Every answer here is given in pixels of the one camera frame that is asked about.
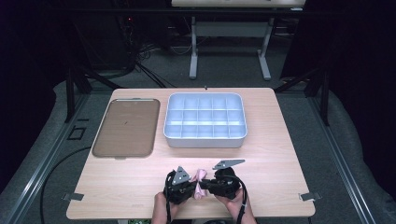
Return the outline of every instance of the white table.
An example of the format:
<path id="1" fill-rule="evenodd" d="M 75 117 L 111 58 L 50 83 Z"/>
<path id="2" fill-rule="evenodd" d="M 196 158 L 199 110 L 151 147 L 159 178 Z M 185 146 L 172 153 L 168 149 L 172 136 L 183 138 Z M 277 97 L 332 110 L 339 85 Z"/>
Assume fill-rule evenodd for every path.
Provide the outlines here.
<path id="1" fill-rule="evenodd" d="M 261 7 L 292 8 L 303 7 L 305 0 L 172 0 L 173 7 Z M 198 65 L 197 36 L 244 36 L 263 37 L 262 47 L 257 50 L 264 80 L 271 75 L 265 60 L 268 42 L 273 29 L 273 19 L 269 22 L 208 22 L 191 19 L 191 65 L 190 78 L 196 79 Z"/>

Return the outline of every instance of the table leg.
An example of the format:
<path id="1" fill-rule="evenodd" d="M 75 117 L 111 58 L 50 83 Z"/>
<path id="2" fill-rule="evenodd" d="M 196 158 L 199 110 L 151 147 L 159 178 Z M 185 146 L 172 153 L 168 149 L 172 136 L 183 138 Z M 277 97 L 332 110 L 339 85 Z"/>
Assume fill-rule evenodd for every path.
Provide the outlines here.
<path id="1" fill-rule="evenodd" d="M 268 69 L 267 61 L 265 60 L 265 52 L 267 51 L 268 43 L 270 42 L 273 24 L 274 19 L 270 19 L 265 30 L 264 40 L 262 41 L 262 49 L 257 50 L 264 80 L 271 80 L 270 70 Z"/>
<path id="2" fill-rule="evenodd" d="M 195 26 L 195 17 L 191 18 L 191 64 L 190 64 L 190 79 L 197 78 L 198 66 L 198 49 L 197 49 L 197 34 Z"/>

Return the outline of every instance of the metal clamp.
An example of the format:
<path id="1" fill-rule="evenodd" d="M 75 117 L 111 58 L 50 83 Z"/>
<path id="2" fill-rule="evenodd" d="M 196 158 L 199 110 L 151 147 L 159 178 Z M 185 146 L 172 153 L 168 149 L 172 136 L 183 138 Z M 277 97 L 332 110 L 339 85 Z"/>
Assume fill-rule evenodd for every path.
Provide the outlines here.
<path id="1" fill-rule="evenodd" d="M 306 193 L 306 194 L 299 194 L 299 197 L 304 202 L 306 202 L 306 201 L 314 202 L 314 201 L 319 200 L 319 199 L 322 198 L 322 196 L 321 196 L 321 194 L 319 192 L 309 192 L 309 193 Z"/>
<path id="2" fill-rule="evenodd" d="M 81 201 L 83 197 L 84 195 L 79 193 L 65 193 L 62 199 L 71 202 L 72 200 Z"/>
<path id="3" fill-rule="evenodd" d="M 216 164 L 212 169 L 213 170 L 222 170 L 226 169 L 228 167 L 232 167 L 236 164 L 242 163 L 245 160 L 230 160 L 230 161 L 220 161 L 218 164 Z"/>
<path id="4" fill-rule="evenodd" d="M 187 174 L 187 172 L 183 169 L 183 167 L 178 166 L 172 185 L 178 185 L 189 180 L 191 180 L 191 176 Z"/>

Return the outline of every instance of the rectangular plastic container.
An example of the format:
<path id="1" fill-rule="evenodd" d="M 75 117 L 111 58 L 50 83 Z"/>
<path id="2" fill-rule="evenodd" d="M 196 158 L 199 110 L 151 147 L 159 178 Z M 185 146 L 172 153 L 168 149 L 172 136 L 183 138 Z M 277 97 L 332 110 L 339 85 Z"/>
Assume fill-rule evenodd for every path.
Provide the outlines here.
<path id="1" fill-rule="evenodd" d="M 248 133 L 242 98 L 228 92 L 174 93 L 163 133 L 170 147 L 241 147 Z"/>

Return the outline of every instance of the person's arm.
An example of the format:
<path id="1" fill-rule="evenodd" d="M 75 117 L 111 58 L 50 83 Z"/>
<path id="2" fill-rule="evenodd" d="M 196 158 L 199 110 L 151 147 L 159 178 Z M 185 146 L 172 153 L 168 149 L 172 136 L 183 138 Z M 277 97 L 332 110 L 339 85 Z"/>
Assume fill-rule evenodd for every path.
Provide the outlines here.
<path id="1" fill-rule="evenodd" d="M 170 204 L 171 218 L 174 219 L 180 209 L 181 204 Z M 162 192 L 159 192 L 154 197 L 154 209 L 152 211 L 151 224 L 166 224 L 168 213 L 166 212 L 166 198 Z"/>
<path id="2" fill-rule="evenodd" d="M 239 189 L 236 193 L 236 197 L 233 200 L 228 198 L 216 196 L 215 197 L 221 202 L 224 203 L 227 210 L 230 212 L 233 220 L 238 219 L 239 211 L 241 210 L 242 201 L 243 201 L 243 191 Z M 255 224 L 256 218 L 253 215 L 253 211 L 250 206 L 250 200 L 247 197 L 247 204 L 245 207 L 245 214 L 242 216 L 241 224 Z"/>

